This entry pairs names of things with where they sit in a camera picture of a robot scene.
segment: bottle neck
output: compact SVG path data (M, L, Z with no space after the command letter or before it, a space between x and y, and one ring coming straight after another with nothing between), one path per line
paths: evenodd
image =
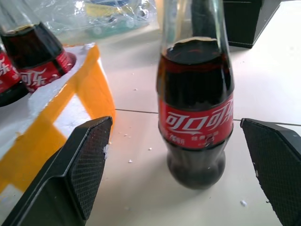
M227 51L227 37L221 0L165 0L162 54L176 43L193 39L215 41Z
M0 0L0 33L14 33L40 22L25 0Z

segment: plastic bag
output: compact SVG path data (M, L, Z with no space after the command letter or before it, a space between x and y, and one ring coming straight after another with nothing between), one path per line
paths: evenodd
M27 0L43 23L65 44L95 41L148 25L154 0Z

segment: red bottle label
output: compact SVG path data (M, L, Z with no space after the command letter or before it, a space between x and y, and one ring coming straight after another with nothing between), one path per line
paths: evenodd
M12 66L8 56L0 53L0 93L11 88L13 85L21 80L18 72Z
M64 50L55 60L65 73L74 65L71 57ZM53 61L31 69L18 69L18 71L30 92L34 92L37 88L51 83L62 76Z
M233 94L216 108L203 112L174 109L159 100L159 128L175 145L204 148L226 139L233 124Z

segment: coca-cola bottle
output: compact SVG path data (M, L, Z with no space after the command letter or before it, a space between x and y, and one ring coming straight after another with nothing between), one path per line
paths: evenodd
M157 76L159 130L173 177L215 184L233 130L234 81L221 0L165 1Z
M28 89L0 47L0 107L11 104L26 94Z
M0 0L0 36L30 92L60 78L75 63L25 0Z

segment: tile grout line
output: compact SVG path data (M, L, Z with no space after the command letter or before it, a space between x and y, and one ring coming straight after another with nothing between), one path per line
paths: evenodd
M115 109L116 111L123 111L123 112L137 112L137 113L148 113L148 114L158 114L158 112L147 112L147 111L135 111L135 110L126 110L126 109ZM301 126L299 124L292 124L292 123L283 123L283 122L272 122L268 121L269 123L274 123L278 125L286 125L286 126Z

